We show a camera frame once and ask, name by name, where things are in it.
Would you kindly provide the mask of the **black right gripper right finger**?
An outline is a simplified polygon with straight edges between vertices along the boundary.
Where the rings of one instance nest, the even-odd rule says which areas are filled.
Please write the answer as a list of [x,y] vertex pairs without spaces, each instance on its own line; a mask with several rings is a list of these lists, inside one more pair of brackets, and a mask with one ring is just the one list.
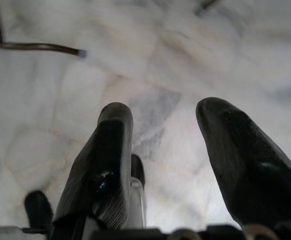
[[196,119],[222,198],[241,226],[291,221],[291,160],[242,110],[208,97]]

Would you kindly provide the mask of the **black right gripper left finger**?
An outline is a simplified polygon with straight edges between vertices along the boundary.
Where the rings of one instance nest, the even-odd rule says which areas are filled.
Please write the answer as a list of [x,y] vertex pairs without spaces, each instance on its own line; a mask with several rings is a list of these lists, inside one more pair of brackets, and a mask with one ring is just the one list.
[[86,214],[108,228],[129,218],[133,116],[123,103],[100,112],[97,126],[73,162],[54,220]]

